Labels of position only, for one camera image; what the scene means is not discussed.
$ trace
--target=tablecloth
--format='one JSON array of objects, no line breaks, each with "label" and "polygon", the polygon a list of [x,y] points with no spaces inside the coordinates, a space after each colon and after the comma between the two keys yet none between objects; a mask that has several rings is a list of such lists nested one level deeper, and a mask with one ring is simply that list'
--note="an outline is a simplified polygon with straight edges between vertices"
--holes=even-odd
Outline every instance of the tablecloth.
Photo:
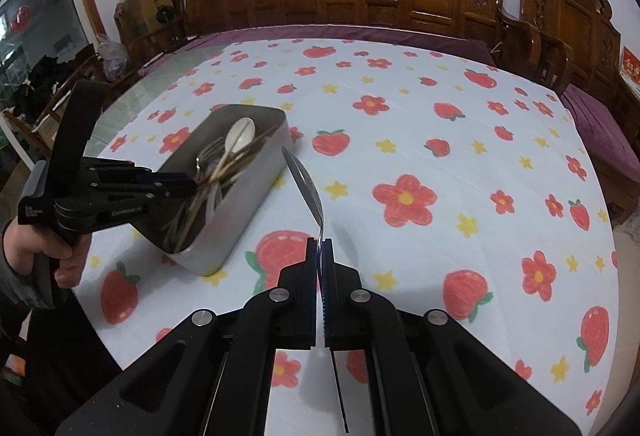
[{"label": "tablecloth", "polygon": [[[103,156],[158,169],[230,103],[287,112],[335,258],[366,288],[414,313],[446,309],[587,434],[612,365],[616,256],[594,169],[552,92],[428,50],[245,42],[167,87]],[[194,310],[234,310],[274,286],[317,234],[282,174],[215,274],[191,275],[126,225],[94,235],[78,298],[124,368]],[[266,434],[342,433],[318,345],[276,354]],[[362,355],[340,354],[338,368],[351,431],[372,434]]]}]

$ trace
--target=rectangular container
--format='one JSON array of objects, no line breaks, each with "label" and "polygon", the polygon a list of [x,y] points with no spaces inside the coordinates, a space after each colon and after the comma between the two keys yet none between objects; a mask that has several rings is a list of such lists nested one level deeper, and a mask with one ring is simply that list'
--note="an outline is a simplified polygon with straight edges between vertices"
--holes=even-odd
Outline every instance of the rectangular container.
[{"label": "rectangular container", "polygon": [[260,152],[228,190],[206,224],[205,207],[200,209],[182,250],[172,254],[164,251],[162,246],[162,226],[175,215],[181,200],[165,200],[151,217],[131,223],[177,264],[197,275],[209,275],[222,266],[269,193],[273,182],[286,167],[282,147],[293,148],[287,115],[280,109],[239,104],[213,111],[158,171],[184,172],[194,177],[195,159],[201,149],[218,137],[224,138],[236,120],[244,116],[255,122],[256,136],[274,126],[278,129],[265,141]]}]

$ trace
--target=green leaf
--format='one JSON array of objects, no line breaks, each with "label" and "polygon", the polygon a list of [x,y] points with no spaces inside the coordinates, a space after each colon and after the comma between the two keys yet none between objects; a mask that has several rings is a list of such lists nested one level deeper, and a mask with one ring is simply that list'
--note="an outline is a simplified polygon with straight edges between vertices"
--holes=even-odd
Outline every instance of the green leaf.
[{"label": "green leaf", "polygon": [[264,291],[264,275],[261,275],[258,278],[258,281],[256,281],[255,283],[255,287],[254,287],[254,295],[258,295],[259,293]]},{"label": "green leaf", "polygon": [[258,260],[255,257],[255,252],[245,252],[244,258],[249,266],[253,268],[261,277],[264,277],[267,273],[260,267]]},{"label": "green leaf", "polygon": [[469,322],[473,322],[474,320],[476,320],[476,317],[478,316],[478,303],[476,303],[476,305],[474,306],[473,311],[469,314]]},{"label": "green leaf", "polygon": [[494,298],[493,292],[489,292],[487,295],[482,297],[476,304],[482,306],[483,304],[487,304],[491,299]]}]

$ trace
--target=yellow flower center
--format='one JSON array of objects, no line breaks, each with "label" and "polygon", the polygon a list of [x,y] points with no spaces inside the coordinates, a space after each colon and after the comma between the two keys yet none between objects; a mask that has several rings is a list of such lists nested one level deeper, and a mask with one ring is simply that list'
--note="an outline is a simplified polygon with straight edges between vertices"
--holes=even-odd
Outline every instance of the yellow flower center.
[{"label": "yellow flower center", "polygon": [[411,193],[404,191],[401,192],[398,196],[398,202],[402,203],[403,205],[411,205],[414,202],[414,197],[411,196]]}]

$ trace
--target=person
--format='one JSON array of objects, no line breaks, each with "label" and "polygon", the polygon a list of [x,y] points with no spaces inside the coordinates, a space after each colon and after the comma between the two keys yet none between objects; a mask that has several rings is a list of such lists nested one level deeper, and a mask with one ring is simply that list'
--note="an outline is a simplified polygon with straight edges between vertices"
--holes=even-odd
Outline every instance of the person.
[{"label": "person", "polygon": [[[121,370],[72,293],[53,309],[43,308],[34,285],[34,256],[59,259],[60,288],[78,285],[91,235],[69,246],[52,230],[11,220],[0,253],[0,365],[12,352],[26,361],[20,387],[0,379],[0,434],[52,435],[73,411]],[[31,311],[26,342],[18,334]]]}]

